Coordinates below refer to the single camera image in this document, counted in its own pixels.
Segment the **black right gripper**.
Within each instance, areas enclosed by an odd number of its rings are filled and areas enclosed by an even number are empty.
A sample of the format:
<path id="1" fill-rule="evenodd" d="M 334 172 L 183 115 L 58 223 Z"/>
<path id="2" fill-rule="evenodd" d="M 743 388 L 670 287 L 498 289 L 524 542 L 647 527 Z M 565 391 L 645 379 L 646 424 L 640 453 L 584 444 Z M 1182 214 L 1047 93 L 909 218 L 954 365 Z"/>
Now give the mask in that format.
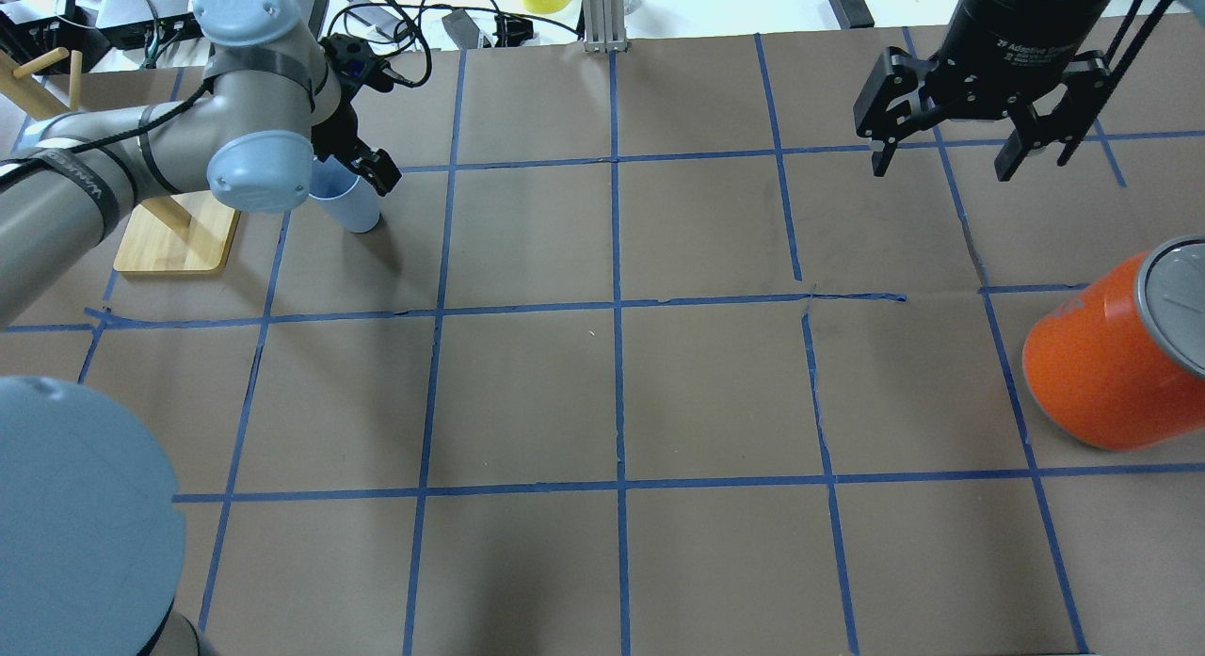
<path id="1" fill-rule="evenodd" d="M 1066 166 L 1107 102 L 1109 64 L 1082 48 L 1111 0 L 958 0 L 937 52 L 887 48 L 853 105 L 856 133 L 883 177 L 895 151 L 937 121 L 1012 121 L 994 160 L 1007 183 L 1033 152 L 1059 144 Z M 1050 113 L 1033 102 L 1066 93 Z"/>

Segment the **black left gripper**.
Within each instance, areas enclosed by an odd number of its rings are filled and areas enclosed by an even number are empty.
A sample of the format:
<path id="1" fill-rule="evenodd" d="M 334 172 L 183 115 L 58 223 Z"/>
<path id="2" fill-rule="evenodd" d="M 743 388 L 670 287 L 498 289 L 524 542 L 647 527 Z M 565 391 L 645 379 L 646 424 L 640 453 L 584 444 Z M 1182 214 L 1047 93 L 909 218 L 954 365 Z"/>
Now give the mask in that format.
<path id="1" fill-rule="evenodd" d="M 311 127 L 311 142 L 319 160 L 335 158 L 353 163 L 353 171 L 371 184 L 378 197 L 388 197 L 400 183 L 400 168 L 386 150 L 374 150 L 362 141 L 358 115 L 345 100 L 325 121 Z"/>

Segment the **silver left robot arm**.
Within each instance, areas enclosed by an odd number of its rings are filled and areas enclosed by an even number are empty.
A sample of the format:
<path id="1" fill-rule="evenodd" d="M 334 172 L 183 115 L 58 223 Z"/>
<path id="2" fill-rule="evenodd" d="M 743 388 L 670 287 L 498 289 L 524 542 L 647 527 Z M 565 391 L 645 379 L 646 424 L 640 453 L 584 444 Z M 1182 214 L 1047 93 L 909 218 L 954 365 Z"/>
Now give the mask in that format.
<path id="1" fill-rule="evenodd" d="M 319 35 L 298 0 L 190 0 L 211 43 L 180 102 L 55 113 L 2 160 L 2 326 L 113 234 L 113 269 L 211 273 L 239 213 L 327 197 L 318 164 L 387 197 L 400 172 L 352 102 L 402 77 L 363 39 Z M 167 452 L 82 383 L 2 377 L 2 652 L 211 655 L 177 613 L 186 515 Z"/>

